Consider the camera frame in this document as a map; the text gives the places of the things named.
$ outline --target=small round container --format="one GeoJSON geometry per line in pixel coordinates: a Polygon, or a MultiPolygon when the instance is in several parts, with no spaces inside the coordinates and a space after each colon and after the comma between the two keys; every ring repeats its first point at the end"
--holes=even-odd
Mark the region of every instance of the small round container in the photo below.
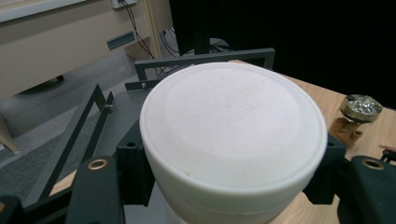
{"type": "Polygon", "coordinates": [[[190,224],[270,221],[309,183],[327,144],[305,91],[244,63],[165,78],[143,104],[140,131],[165,200],[190,224]]]}

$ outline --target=black metal frame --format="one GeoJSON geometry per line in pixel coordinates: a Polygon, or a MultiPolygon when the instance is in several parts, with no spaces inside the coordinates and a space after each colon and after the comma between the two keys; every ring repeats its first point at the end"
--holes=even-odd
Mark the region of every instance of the black metal frame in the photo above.
{"type": "Polygon", "coordinates": [[[93,104],[96,103],[99,110],[101,111],[101,115],[97,121],[82,161],[87,160],[93,155],[100,133],[106,121],[106,117],[110,108],[109,105],[112,104],[113,99],[114,97],[112,92],[110,92],[106,99],[99,85],[92,87],[87,92],[78,105],[73,117],[70,119],[69,124],[67,125],[59,143],[57,144],[57,147],[51,153],[47,164],[45,165],[43,171],[27,196],[25,201],[27,205],[36,203],[37,201],[50,196],[50,192],[55,185],[56,180],[67,160],[67,157],[69,156],[70,151],[78,138],[78,134],[81,131],[93,104]]]}
{"type": "Polygon", "coordinates": [[[259,58],[264,58],[263,68],[272,70],[275,59],[275,50],[273,48],[248,49],[239,51],[189,55],[176,58],[141,60],[137,61],[134,64],[134,67],[136,69],[137,76],[139,77],[139,81],[146,81],[148,80],[146,76],[146,69],[148,68],[199,63],[228,62],[231,60],[247,60],[259,58]]]}
{"type": "MultiPolygon", "coordinates": [[[[262,50],[261,53],[263,51],[272,57],[267,61],[267,65],[272,64],[275,52],[262,50]]],[[[221,58],[224,61],[235,59],[229,58],[228,53],[220,54],[224,56],[221,58]]],[[[200,56],[203,55],[197,55],[198,59],[194,57],[198,61],[191,58],[192,61],[183,62],[209,62],[202,60],[200,56]]],[[[160,62],[148,60],[137,62],[137,65],[140,66],[139,73],[142,77],[144,69],[169,65],[169,63],[166,63],[166,60],[160,62]]],[[[147,89],[152,88],[159,81],[152,80],[151,83],[143,80],[133,84],[139,85],[138,89],[147,89]]],[[[131,90],[128,89],[128,87],[131,88],[130,84],[125,85],[127,90],[131,90]]],[[[123,136],[113,157],[90,159],[112,102],[112,93],[105,99],[98,85],[89,91],[78,106],[45,170],[37,179],[29,195],[28,206],[23,208],[17,197],[0,197],[0,223],[78,223],[81,221],[84,223],[98,221],[124,223],[123,206],[125,204],[148,206],[155,179],[142,144],[139,120],[123,136]],[[88,116],[89,108],[94,102],[101,110],[101,116],[73,185],[71,188],[49,196],[56,177],[62,170],[88,116]]],[[[326,154],[314,177],[303,190],[308,200],[312,204],[332,204],[334,195],[339,196],[337,214],[340,223],[393,223],[396,167],[389,163],[396,160],[395,153],[384,150],[380,160],[356,156],[351,161],[345,158],[345,153],[345,146],[328,134],[326,154]]]]}

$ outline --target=black cable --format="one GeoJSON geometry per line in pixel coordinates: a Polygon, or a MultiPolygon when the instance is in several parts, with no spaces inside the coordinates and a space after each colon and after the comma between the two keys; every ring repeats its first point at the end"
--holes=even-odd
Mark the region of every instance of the black cable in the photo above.
{"type": "Polygon", "coordinates": [[[181,65],[176,66],[176,67],[172,68],[171,70],[169,70],[169,71],[167,71],[167,72],[164,72],[164,74],[167,75],[168,73],[172,72],[173,70],[175,70],[175,69],[177,69],[177,68],[179,68],[179,67],[181,67],[181,65]]]}
{"type": "Polygon", "coordinates": [[[176,57],[176,56],[169,50],[169,48],[166,47],[165,41],[163,40],[163,39],[164,39],[163,33],[160,33],[160,38],[161,38],[161,41],[163,42],[163,45],[165,46],[166,50],[169,52],[169,54],[172,55],[173,57],[176,57]]]}
{"type": "Polygon", "coordinates": [[[168,44],[168,41],[166,40],[166,37],[165,37],[165,31],[163,31],[161,34],[163,34],[163,44],[164,44],[168,49],[172,50],[174,53],[178,53],[177,50],[172,49],[171,46],[168,44]]]}
{"type": "Polygon", "coordinates": [[[160,72],[160,74],[157,74],[157,77],[160,76],[160,75],[163,73],[163,71],[164,71],[167,67],[168,67],[168,66],[166,66],[164,69],[162,69],[161,72],[160,72]]]}
{"type": "Polygon", "coordinates": [[[192,49],[192,50],[188,51],[188,52],[187,52],[187,53],[185,53],[185,54],[189,54],[189,53],[194,53],[194,49],[192,49]]]}
{"type": "Polygon", "coordinates": [[[170,34],[171,34],[171,36],[175,39],[175,40],[177,40],[176,39],[176,34],[175,34],[175,31],[173,31],[172,29],[170,29],[172,32],[170,32],[170,34]]]}
{"type": "Polygon", "coordinates": [[[130,7],[128,7],[128,3],[123,0],[122,1],[124,7],[126,8],[128,15],[129,15],[129,19],[131,20],[132,26],[134,27],[134,32],[136,33],[136,38],[137,38],[137,43],[140,45],[140,47],[151,56],[152,59],[155,59],[155,57],[152,55],[151,51],[149,50],[149,47],[146,45],[146,43],[143,41],[142,37],[140,36],[140,34],[137,32],[136,29],[136,24],[134,22],[134,13],[132,12],[132,10],[130,9],[130,7]]]}

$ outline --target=metal rod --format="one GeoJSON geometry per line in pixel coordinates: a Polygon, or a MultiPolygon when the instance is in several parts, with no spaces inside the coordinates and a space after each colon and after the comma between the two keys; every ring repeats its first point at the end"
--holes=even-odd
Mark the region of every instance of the metal rod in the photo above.
{"type": "Polygon", "coordinates": [[[81,163],[83,163],[87,159],[90,159],[93,155],[93,152],[96,150],[96,146],[97,146],[100,134],[102,133],[108,112],[110,111],[111,105],[113,104],[113,100],[114,100],[113,93],[110,92],[110,94],[107,97],[106,104],[100,114],[99,120],[97,121],[97,123],[95,125],[90,142],[88,143],[87,149],[85,150],[84,156],[82,157],[81,163]]]}
{"type": "Polygon", "coordinates": [[[265,62],[263,67],[267,69],[272,69],[275,58],[275,50],[273,48],[248,49],[248,50],[238,50],[238,51],[229,51],[229,52],[189,55],[189,56],[181,56],[176,58],[141,60],[141,61],[136,61],[134,67],[136,69],[139,80],[143,81],[143,80],[148,80],[145,72],[145,70],[148,68],[193,64],[193,63],[228,62],[230,60],[245,60],[245,59],[256,59],[256,58],[264,58],[265,62]]]}
{"type": "Polygon", "coordinates": [[[58,175],[62,171],[67,157],[77,140],[78,134],[88,117],[93,103],[96,102],[99,109],[102,110],[102,105],[105,104],[105,101],[105,96],[103,95],[99,85],[92,87],[91,90],[87,92],[81,103],[78,105],[73,117],[70,119],[57,147],[49,156],[47,164],[27,196],[26,201],[24,202],[26,205],[36,203],[38,200],[50,195],[58,175]]]}

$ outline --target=metal object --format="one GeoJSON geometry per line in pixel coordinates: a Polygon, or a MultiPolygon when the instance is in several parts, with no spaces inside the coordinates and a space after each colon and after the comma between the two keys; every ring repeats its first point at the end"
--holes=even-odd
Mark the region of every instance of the metal object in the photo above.
{"type": "Polygon", "coordinates": [[[375,170],[385,169],[385,166],[382,163],[378,162],[377,160],[373,160],[373,159],[361,160],[361,164],[367,166],[368,168],[375,169],[375,170]]]}
{"type": "Polygon", "coordinates": [[[101,116],[98,123],[96,124],[95,130],[93,131],[92,138],[90,140],[89,146],[87,147],[83,160],[86,160],[92,155],[97,143],[97,139],[99,138],[100,132],[103,129],[103,125],[107,117],[108,108],[105,108],[105,105],[111,105],[112,101],[112,93],[109,94],[106,100],[99,85],[93,86],[87,92],[79,104],[78,109],[71,118],[69,124],[67,125],[64,133],[62,134],[57,147],[51,153],[49,161],[47,162],[42,173],[38,177],[29,195],[27,196],[25,201],[26,204],[36,203],[38,200],[47,198],[50,195],[58,175],[62,171],[67,157],[70,154],[70,151],[78,138],[78,134],[84,125],[84,121],[88,117],[93,103],[96,103],[99,110],[101,110],[101,116]]]}
{"type": "Polygon", "coordinates": [[[124,203],[148,206],[155,178],[143,147],[139,120],[122,137],[114,156],[120,167],[120,190],[124,203]]]}
{"type": "Polygon", "coordinates": [[[78,168],[65,219],[66,224],[98,222],[125,223],[118,165],[109,156],[84,161],[78,168]]]}
{"type": "Polygon", "coordinates": [[[303,190],[303,193],[313,204],[332,204],[335,194],[335,188],[332,186],[334,172],[345,161],[346,146],[332,135],[328,134],[327,136],[325,155],[309,185],[303,190]]]}
{"type": "Polygon", "coordinates": [[[147,90],[154,88],[163,78],[158,78],[155,80],[145,80],[137,82],[127,82],[125,83],[125,89],[127,91],[137,91],[137,90],[147,90]]]}
{"type": "Polygon", "coordinates": [[[115,38],[107,40],[108,49],[112,50],[121,45],[134,41],[134,32],[128,32],[123,35],[119,35],[115,38]]]}
{"type": "Polygon", "coordinates": [[[6,207],[0,213],[0,223],[64,223],[71,192],[65,189],[26,207],[22,207],[18,197],[2,196],[0,202],[6,207]]]}
{"type": "Polygon", "coordinates": [[[381,161],[390,163],[391,161],[396,161],[396,151],[385,149],[382,151],[381,161]]]}
{"type": "Polygon", "coordinates": [[[148,68],[184,65],[184,64],[228,62],[230,60],[246,60],[246,59],[258,59],[258,58],[264,58],[265,61],[263,67],[272,70],[274,64],[274,58],[275,58],[275,50],[273,48],[249,49],[249,50],[239,50],[239,51],[230,51],[230,52],[197,54],[197,55],[182,56],[177,58],[141,60],[141,61],[136,61],[134,67],[136,68],[136,72],[139,77],[139,80],[144,81],[144,80],[148,80],[145,71],[148,68]]]}
{"type": "Polygon", "coordinates": [[[382,111],[382,105],[367,95],[348,95],[340,105],[340,112],[352,122],[374,122],[382,111]]]}

